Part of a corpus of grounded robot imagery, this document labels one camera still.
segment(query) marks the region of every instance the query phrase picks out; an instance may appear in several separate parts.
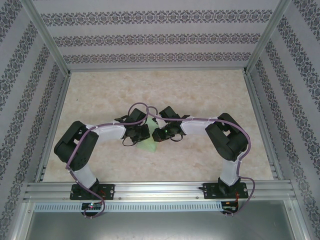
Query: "patterned wallpaper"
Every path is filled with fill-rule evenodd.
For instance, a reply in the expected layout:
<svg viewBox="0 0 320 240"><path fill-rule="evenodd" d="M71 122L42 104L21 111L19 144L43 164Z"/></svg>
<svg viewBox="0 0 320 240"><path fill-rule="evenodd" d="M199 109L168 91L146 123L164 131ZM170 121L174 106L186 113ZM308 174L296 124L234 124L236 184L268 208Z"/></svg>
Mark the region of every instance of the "patterned wallpaper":
<svg viewBox="0 0 320 240"><path fill-rule="evenodd" d="M49 134L64 76L18 0L0 0L0 240Z"/></svg>
<svg viewBox="0 0 320 240"><path fill-rule="evenodd" d="M244 67L278 0L35 0L72 70Z"/></svg>
<svg viewBox="0 0 320 240"><path fill-rule="evenodd" d="M293 0L251 72L284 176L320 239L320 8Z"/></svg>

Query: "black bracket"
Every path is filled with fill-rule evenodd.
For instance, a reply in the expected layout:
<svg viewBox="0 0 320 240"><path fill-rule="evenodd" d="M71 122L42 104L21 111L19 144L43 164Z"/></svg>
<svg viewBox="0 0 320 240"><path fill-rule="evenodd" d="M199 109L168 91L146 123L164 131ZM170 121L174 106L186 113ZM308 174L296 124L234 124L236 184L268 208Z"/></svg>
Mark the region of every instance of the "black bracket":
<svg viewBox="0 0 320 240"><path fill-rule="evenodd" d="M226 194L221 192L218 182L203 183L199 189L203 190L204 199L235 199L237 193L239 199L247 199L249 197L247 185L244 182L239 182L233 191Z"/></svg>
<svg viewBox="0 0 320 240"><path fill-rule="evenodd" d="M115 185L100 183L96 193L104 200L113 200L115 195ZM73 184L71 187L70 200L99 200L99 198L87 192L78 184Z"/></svg>

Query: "marble floor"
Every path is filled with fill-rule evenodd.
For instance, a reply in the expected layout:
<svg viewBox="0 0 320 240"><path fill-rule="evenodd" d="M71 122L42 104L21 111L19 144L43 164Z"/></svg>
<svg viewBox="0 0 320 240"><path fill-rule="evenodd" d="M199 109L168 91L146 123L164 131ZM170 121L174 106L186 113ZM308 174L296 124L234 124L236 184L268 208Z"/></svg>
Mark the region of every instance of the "marble floor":
<svg viewBox="0 0 320 240"><path fill-rule="evenodd" d="M108 123L126 115L136 102L159 111L171 106L180 116L212 118L229 113L252 141L240 174L273 179L241 70L73 73L53 146L74 121ZM124 147L121 140L108 141L96 146L89 165L106 182L216 181L222 159L209 137L191 135L181 142L160 142L155 152ZM65 166L52 148L44 181L73 182Z"/></svg>

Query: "green cloth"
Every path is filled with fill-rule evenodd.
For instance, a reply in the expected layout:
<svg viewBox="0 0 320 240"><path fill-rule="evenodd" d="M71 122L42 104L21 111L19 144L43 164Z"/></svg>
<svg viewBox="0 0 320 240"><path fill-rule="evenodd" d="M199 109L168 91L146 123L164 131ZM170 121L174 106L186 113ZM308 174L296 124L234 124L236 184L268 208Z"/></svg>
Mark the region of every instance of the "green cloth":
<svg viewBox="0 0 320 240"><path fill-rule="evenodd" d="M146 124L148 124L148 128L149 128L149 133L150 133L150 137L146 140L143 140L141 142L138 142L138 144L136 145L136 147L138 149L142 149L151 153L156 152L157 149L157 142L154 141L153 137L152 137L152 133L154 132L154 130L156 128L158 128L158 124L156 124L153 120L152 117L148 117L146 120Z"/></svg>

